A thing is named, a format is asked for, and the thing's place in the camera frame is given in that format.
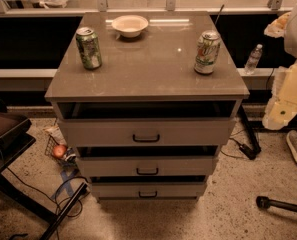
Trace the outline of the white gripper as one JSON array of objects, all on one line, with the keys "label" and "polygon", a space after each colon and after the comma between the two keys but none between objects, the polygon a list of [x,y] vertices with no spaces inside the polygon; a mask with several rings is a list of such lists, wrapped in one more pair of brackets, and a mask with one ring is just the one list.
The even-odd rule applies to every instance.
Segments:
[{"label": "white gripper", "polygon": [[[285,34],[290,13],[284,13],[268,24],[264,34],[280,38]],[[280,130],[297,115],[297,63],[289,69],[282,69],[275,76],[272,97],[265,108],[262,124],[269,130]]]}]

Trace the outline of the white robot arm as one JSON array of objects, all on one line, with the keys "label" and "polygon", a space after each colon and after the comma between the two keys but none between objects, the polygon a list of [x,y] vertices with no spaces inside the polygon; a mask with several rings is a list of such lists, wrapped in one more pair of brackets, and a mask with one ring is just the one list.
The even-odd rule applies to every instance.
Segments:
[{"label": "white robot arm", "polygon": [[276,72],[272,97],[265,108],[262,124],[269,130],[280,130],[297,115],[297,4],[268,24],[264,34],[284,38],[285,51],[296,58],[289,68],[280,67]]}]

